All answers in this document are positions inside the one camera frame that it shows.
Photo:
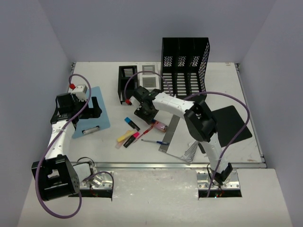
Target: small black container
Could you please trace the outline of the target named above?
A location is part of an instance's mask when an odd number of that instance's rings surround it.
[[[128,79],[137,72],[137,66],[119,66],[119,78],[118,78],[118,95],[120,98],[120,104],[125,102],[124,97],[124,88],[128,81]],[[134,76],[131,79],[127,86],[126,90],[126,98],[129,99],[132,95],[134,90],[138,88],[138,76]]]
[[[209,50],[208,38],[163,38],[161,74],[178,98],[206,91],[204,78]],[[169,93],[163,80],[161,89]]]

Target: gray wall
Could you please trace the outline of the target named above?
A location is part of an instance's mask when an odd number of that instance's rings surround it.
[[[0,225],[15,226],[70,63],[38,0],[2,1],[0,31]]]
[[[209,61],[240,62],[275,0],[40,2],[72,61],[160,61],[162,37],[207,36]]]
[[[269,168],[294,226],[303,226],[303,1],[277,0],[241,64],[241,79]]]

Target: black marker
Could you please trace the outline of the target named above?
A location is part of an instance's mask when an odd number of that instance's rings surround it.
[[[138,131],[140,131],[140,128],[138,127],[138,125],[136,125],[131,119],[129,119],[128,117],[126,117],[124,119],[133,129],[137,129]]]
[[[139,132],[136,132],[134,135],[132,135],[130,138],[128,138],[128,140],[125,142],[125,144],[123,144],[123,146],[126,148],[129,145],[131,145],[131,143],[140,135]]]

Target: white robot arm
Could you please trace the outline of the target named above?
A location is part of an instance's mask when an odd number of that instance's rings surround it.
[[[134,114],[147,123],[151,123],[159,110],[184,119],[190,135],[202,144],[211,169],[215,170],[222,148],[218,140],[216,119],[204,100],[185,101],[157,89],[149,92],[143,87],[138,87],[130,98],[130,102],[136,108]],[[231,164],[223,157],[214,179],[222,185],[231,171]]]
[[[56,110],[51,118],[52,135],[49,144],[60,131],[62,133],[50,147],[40,167],[39,192],[44,201],[78,194],[80,182],[92,174],[89,163],[72,166],[67,158],[67,152],[69,151],[71,137],[75,132],[79,119],[100,117],[102,110],[99,108],[97,98],[91,97],[93,108],[86,106],[81,114],[62,130],[66,122],[85,105],[87,101],[86,91],[86,85],[79,85],[70,93],[61,94],[56,97]],[[38,163],[34,162],[32,164],[34,177]],[[53,170],[57,170],[58,175],[54,175]]]

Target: black mousepad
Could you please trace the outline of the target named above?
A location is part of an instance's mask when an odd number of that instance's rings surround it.
[[[219,142],[221,144],[221,147],[225,147],[229,141],[231,141],[234,135],[242,128],[244,121],[233,105],[212,111],[212,113],[218,121],[217,127]],[[250,130],[245,127],[245,129],[233,141],[233,143],[240,142],[251,137],[252,134]],[[205,153],[202,146],[199,147],[202,153]]]

